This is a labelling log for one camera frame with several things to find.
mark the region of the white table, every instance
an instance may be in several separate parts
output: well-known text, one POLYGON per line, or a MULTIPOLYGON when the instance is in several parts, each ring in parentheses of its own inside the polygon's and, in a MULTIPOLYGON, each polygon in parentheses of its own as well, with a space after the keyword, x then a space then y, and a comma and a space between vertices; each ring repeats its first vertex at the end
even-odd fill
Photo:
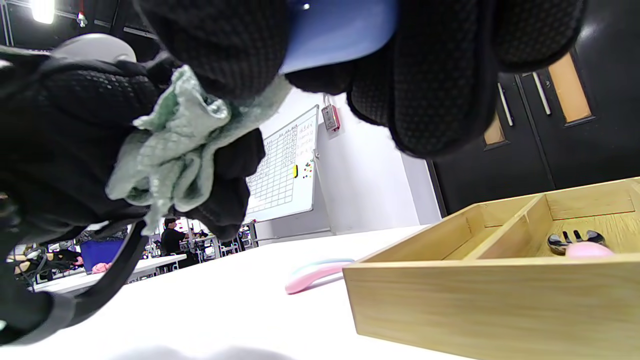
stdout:
POLYGON ((72 340, 75 354, 93 360, 461 360, 357 335, 342 280, 284 291, 300 266, 358 259, 420 228, 275 243, 136 282, 84 323, 28 348, 0 348, 0 359, 67 360, 51 349, 72 340))
MULTIPOLYGON (((163 258, 153 258, 140 260, 133 270, 132 277, 144 276, 151 274, 159 266, 167 265, 186 259, 187 255, 172 255, 165 256, 163 258)), ((91 274, 83 272, 77 275, 71 275, 62 279, 56 279, 53 281, 45 282, 43 284, 37 284, 35 286, 36 291, 50 291, 55 293, 68 293, 71 291, 81 290, 88 288, 100 280, 104 274, 91 274)))

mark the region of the wooden tray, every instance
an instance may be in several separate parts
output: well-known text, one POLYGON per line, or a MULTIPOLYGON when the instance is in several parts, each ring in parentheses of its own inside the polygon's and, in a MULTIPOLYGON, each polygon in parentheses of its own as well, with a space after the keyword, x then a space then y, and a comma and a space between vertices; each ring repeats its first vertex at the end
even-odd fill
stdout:
POLYGON ((640 359, 637 209, 640 178, 463 209, 344 269, 356 330, 482 360, 640 359), (574 229, 616 255, 553 255, 574 229))

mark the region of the blue object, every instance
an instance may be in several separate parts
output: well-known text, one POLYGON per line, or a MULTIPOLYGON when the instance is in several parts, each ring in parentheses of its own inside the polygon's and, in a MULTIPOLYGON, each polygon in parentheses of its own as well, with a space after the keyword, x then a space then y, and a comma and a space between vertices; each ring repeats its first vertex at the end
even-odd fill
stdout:
POLYGON ((362 58, 394 34, 396 0, 289 0, 291 37, 281 74, 362 58))
POLYGON ((87 241, 80 245, 80 253, 84 263, 84 270, 87 274, 99 263, 112 263, 118 255, 124 240, 113 241, 87 241))
POLYGON ((332 264, 332 263, 354 263, 355 260, 354 259, 348 259, 348 258, 339 258, 339 259, 325 259, 325 260, 320 260, 320 261, 315 261, 311 264, 306 264, 305 266, 297 269, 296 271, 293 272, 293 276, 296 276, 300 273, 302 273, 303 271, 306 271, 308 268, 312 267, 312 266, 318 266, 318 265, 324 265, 324 264, 332 264))

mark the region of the ceiling light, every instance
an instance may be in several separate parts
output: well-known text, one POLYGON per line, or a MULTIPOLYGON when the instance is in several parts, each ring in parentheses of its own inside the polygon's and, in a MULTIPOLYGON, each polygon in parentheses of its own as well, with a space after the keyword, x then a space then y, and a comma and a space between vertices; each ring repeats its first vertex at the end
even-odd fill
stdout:
POLYGON ((31 0, 31 13, 33 14, 33 20, 43 24, 51 24, 53 23, 53 17, 56 15, 56 1, 31 0))

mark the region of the pink cloth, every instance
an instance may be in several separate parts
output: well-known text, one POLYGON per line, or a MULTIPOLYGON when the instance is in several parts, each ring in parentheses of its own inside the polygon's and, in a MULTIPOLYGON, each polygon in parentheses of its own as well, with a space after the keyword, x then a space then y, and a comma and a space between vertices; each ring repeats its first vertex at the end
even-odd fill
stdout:
POLYGON ((99 264, 96 264, 91 269, 91 274, 101 274, 103 272, 107 272, 107 270, 109 270, 110 268, 111 268, 111 263, 108 263, 108 264, 99 263, 99 264))

